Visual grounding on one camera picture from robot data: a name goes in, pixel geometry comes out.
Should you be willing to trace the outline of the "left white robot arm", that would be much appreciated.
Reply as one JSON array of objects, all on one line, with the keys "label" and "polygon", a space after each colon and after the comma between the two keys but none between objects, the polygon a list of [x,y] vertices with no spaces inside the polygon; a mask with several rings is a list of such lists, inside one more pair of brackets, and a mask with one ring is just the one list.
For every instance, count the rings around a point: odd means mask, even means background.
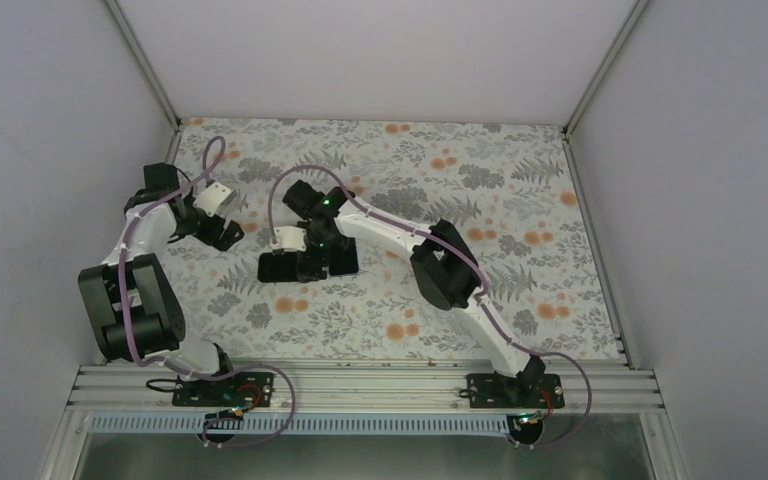
[{"label": "left white robot arm", "polygon": [[165,364],[215,405],[238,391],[228,355],[217,344],[186,332],[183,308],[161,259],[174,240],[193,237],[225,252],[244,233],[221,217],[233,189],[209,181],[196,193],[186,175],[165,163],[143,169],[144,186],[124,207],[117,246],[98,266],[82,270],[78,287],[97,346],[107,360]]}]

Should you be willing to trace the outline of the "black phone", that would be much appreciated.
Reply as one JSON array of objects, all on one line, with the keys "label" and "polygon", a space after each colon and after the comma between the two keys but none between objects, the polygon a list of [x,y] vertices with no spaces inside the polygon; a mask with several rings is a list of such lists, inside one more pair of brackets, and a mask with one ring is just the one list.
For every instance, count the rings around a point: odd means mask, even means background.
[{"label": "black phone", "polygon": [[258,259],[257,280],[261,283],[310,283],[327,277],[325,259],[306,252],[270,252]]}]

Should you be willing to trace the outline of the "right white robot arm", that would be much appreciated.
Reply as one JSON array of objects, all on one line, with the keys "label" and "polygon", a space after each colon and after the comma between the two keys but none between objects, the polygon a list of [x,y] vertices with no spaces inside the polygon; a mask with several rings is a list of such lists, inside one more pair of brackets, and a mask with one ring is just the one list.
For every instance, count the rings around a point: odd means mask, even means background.
[{"label": "right white robot arm", "polygon": [[260,281],[309,283],[354,275],[359,271],[357,241],[378,243],[408,261],[423,299],[454,312],[488,351],[509,404],[525,407],[538,397],[545,365],[518,344],[488,300],[489,282],[452,223],[411,222],[341,187],[322,193],[302,180],[282,201],[300,220],[274,228],[271,251],[260,258]]}]

